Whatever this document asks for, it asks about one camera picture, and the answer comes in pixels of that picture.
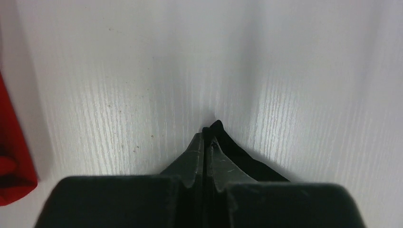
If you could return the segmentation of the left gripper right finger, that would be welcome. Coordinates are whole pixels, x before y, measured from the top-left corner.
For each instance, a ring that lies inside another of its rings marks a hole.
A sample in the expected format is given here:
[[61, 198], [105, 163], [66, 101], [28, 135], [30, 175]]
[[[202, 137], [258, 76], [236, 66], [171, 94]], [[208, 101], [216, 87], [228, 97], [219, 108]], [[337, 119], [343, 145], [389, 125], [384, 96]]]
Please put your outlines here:
[[348, 191], [331, 183], [257, 181], [211, 139], [205, 150], [209, 228], [363, 228]]

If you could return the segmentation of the black t shirt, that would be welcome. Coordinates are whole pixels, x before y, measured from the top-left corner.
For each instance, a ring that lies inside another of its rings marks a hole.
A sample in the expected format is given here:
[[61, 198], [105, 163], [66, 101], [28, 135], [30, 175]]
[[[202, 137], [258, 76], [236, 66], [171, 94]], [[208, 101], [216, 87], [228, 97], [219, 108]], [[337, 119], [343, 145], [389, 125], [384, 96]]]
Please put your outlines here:
[[202, 134], [205, 147], [209, 147], [211, 141], [216, 139], [222, 152], [237, 165], [243, 172], [257, 181], [289, 182], [287, 178], [252, 158], [244, 149], [228, 135], [224, 130], [222, 121], [217, 120], [211, 126], [204, 127]]

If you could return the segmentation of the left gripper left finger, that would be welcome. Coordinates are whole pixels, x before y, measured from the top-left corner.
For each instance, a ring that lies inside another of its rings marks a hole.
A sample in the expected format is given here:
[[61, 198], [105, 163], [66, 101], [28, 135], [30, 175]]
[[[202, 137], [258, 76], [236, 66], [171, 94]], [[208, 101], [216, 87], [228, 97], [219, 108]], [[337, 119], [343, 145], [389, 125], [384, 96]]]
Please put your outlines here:
[[52, 190], [38, 228], [200, 228], [204, 141], [187, 149], [161, 173], [70, 176]]

